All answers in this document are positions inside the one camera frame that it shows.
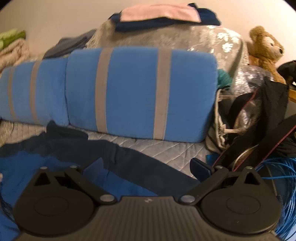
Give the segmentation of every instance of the black device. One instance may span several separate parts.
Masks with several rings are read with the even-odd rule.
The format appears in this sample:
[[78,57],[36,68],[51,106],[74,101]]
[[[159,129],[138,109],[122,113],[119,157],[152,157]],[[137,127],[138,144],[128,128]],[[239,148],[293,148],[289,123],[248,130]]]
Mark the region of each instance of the black device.
[[178,200],[124,196],[120,201],[77,167],[39,170],[13,209],[21,230],[16,240],[279,241],[273,230],[281,205],[259,174],[251,167],[207,168],[210,177]]

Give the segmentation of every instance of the brown teddy bear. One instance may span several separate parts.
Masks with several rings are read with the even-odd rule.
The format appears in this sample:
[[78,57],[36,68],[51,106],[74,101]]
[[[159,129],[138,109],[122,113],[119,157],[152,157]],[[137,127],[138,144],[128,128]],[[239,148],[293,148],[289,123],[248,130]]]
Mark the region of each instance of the brown teddy bear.
[[250,65],[259,66],[272,73],[274,81],[286,84],[285,79],[276,71],[275,63],[283,56],[283,46],[262,26],[251,29],[253,45],[248,46]]

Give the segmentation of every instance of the blue cable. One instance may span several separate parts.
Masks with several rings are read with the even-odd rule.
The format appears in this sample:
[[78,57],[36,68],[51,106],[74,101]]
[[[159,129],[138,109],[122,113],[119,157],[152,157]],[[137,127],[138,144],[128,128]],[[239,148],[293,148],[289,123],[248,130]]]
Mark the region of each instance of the blue cable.
[[296,231],[290,235],[290,231],[296,225],[296,158],[270,158],[265,160],[256,168],[259,171],[262,167],[268,165],[272,171],[277,171],[281,176],[262,177],[266,180],[286,179],[287,193],[285,202],[282,201],[282,216],[275,229],[275,233],[282,240],[288,240]]

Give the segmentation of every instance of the folded towel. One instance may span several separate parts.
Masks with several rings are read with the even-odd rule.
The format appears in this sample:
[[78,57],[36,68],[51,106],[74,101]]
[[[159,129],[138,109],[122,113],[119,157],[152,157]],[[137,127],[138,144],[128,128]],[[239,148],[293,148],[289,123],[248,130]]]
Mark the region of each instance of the folded towel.
[[198,12],[186,4],[136,5],[121,12],[121,22],[143,21],[166,17],[169,19],[200,23]]
[[192,22],[192,21],[184,21],[177,19],[170,19],[168,17],[158,17],[154,19],[147,19],[141,21],[130,21],[124,22],[122,21],[123,11],[120,13],[114,13],[109,19],[115,24],[115,31],[117,32],[131,32],[131,31],[139,31],[150,28],[161,28],[170,26],[172,24],[178,23],[189,23],[192,25],[217,25],[220,26],[221,23],[217,19],[216,14],[209,9],[206,8],[198,8],[195,3],[190,3],[188,6],[195,9],[198,13],[201,22]]

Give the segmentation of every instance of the pink cloth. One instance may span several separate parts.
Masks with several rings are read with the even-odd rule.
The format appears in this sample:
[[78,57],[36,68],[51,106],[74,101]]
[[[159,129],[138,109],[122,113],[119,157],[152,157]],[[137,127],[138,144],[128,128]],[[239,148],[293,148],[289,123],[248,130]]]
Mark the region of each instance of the pink cloth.
[[196,9],[186,4],[155,4],[128,7],[122,10],[120,21],[132,22],[160,17],[196,23],[201,22]]

